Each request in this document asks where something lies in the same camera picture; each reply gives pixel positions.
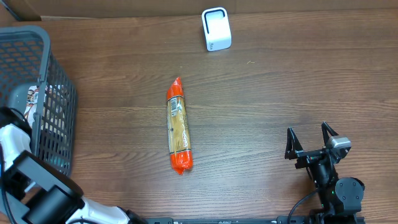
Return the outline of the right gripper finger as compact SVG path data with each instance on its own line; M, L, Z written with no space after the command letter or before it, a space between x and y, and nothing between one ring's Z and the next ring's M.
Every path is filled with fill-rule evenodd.
M327 123L327 122L322 122L322 134L323 134L323 141L324 144L327 144L328 140L333 137L333 136L337 136L338 133L336 131L334 131L331 126Z
M297 159L303 153L303 148L292 128L287 129L287 144L285 148L286 159Z

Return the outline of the orange spaghetti package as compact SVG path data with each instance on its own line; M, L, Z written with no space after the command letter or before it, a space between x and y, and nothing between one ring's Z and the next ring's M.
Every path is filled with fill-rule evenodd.
M193 167L193 156L180 77L168 89L166 103L170 164L176 173L182 175Z

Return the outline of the beige brown snack pouch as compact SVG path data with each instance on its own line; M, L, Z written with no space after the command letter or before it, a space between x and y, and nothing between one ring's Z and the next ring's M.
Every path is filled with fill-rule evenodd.
M57 100L61 103L63 103L63 96L61 93L58 91L58 89L61 88L63 91L64 88L61 85L58 85L56 88L54 88L52 85L46 86L45 90L48 91L48 93L52 96L56 96ZM34 113L37 110L37 102L38 102L38 97L39 97L39 86L30 86L27 92L27 101L26 101L26 108L24 111L24 117L29 123L29 126L32 128L33 123L34 123ZM57 106L56 101L48 98L47 105L51 107L51 109L55 109L57 113L62 112L63 109L61 106Z

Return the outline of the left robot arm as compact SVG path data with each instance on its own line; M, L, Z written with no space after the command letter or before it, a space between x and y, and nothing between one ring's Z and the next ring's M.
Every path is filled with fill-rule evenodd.
M30 151L32 128L21 113L1 108L1 212L11 223L127 223L146 220L87 199L69 177Z

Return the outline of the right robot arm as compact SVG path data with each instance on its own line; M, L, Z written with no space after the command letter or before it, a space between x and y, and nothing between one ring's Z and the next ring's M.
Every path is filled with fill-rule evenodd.
M351 149L351 141L338 134L326 122L322 123L324 145L321 149L305 151L292 128L287 129L285 158L295 160L296 169L306 169L315 190L300 199L287 215L287 223L364 223L357 217L361 211L365 185L354 177L338 177L335 164ZM318 195L321 208L312 209L306 217L295 217L299 205Z

